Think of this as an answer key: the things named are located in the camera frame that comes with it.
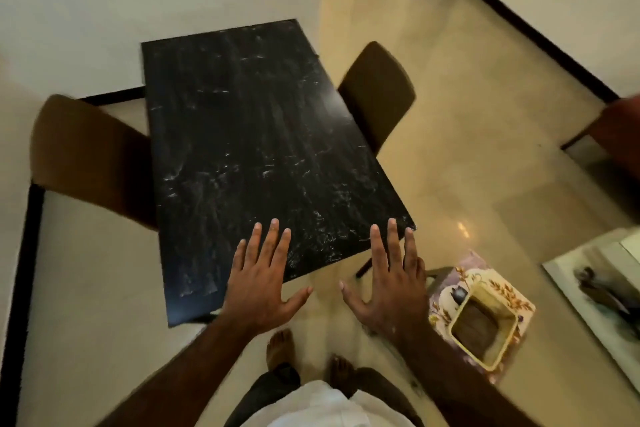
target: black table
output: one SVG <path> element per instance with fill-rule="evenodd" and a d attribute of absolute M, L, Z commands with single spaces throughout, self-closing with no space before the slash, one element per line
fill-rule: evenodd
<path fill-rule="evenodd" d="M 170 326 L 220 308 L 256 221 L 292 229 L 285 280 L 368 249 L 372 223 L 415 228 L 297 21 L 142 54 Z"/>

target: foot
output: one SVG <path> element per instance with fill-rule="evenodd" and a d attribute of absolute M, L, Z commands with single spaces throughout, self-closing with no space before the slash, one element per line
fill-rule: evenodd
<path fill-rule="evenodd" d="M 327 383 L 331 388 L 340 390 L 340 385 L 344 384 L 355 371 L 354 366 L 347 359 L 332 355 L 327 365 Z"/>
<path fill-rule="evenodd" d="M 279 365 L 289 363 L 295 367 L 296 347 L 293 344 L 293 334 L 289 328 L 277 331 L 267 345 L 267 368 L 275 370 Z"/>

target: brown chair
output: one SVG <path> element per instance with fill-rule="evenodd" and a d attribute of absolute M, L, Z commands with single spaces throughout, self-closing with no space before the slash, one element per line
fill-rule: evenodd
<path fill-rule="evenodd" d="M 404 68 L 375 41 L 368 43 L 351 65 L 338 93 L 375 155 L 415 101 L 415 90 Z M 356 277 L 370 268 L 371 259 Z"/>
<path fill-rule="evenodd" d="M 53 95 L 31 134 L 33 182 L 156 229 L 148 137 L 84 101 Z"/>
<path fill-rule="evenodd" d="M 593 123 L 560 148 L 567 150 L 587 135 L 640 181 L 640 95 L 608 105 Z"/>

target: chair leg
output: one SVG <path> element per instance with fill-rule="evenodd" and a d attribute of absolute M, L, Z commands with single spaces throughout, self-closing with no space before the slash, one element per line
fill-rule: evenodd
<path fill-rule="evenodd" d="M 371 266 L 372 266 L 372 261 L 371 259 L 369 259 L 367 263 L 365 263 L 362 267 L 360 267 L 360 270 L 356 272 L 356 278 L 362 278 L 362 276 L 365 273 L 367 273 L 367 271 L 371 268 Z"/>
<path fill-rule="evenodd" d="M 211 324 L 216 320 L 218 314 L 215 312 L 211 312 L 209 314 L 205 314 L 204 316 L 200 316 L 199 318 L 193 318 L 188 321 L 189 324 Z"/>
<path fill-rule="evenodd" d="M 562 152 L 566 151 L 568 148 L 570 148 L 573 144 L 575 144 L 578 140 L 581 140 L 583 137 L 585 137 L 586 135 L 588 135 L 589 133 L 589 129 L 585 128 L 583 131 L 581 131 L 580 133 L 578 133 L 575 137 L 573 137 L 572 139 L 567 140 L 564 144 L 562 144 L 560 146 L 560 150 Z"/>

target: white shirt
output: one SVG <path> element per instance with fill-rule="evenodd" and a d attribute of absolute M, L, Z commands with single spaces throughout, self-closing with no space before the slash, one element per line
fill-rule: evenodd
<path fill-rule="evenodd" d="M 242 427 L 414 427 L 386 403 L 358 390 L 350 399 L 322 380 L 307 383 L 252 415 Z"/>

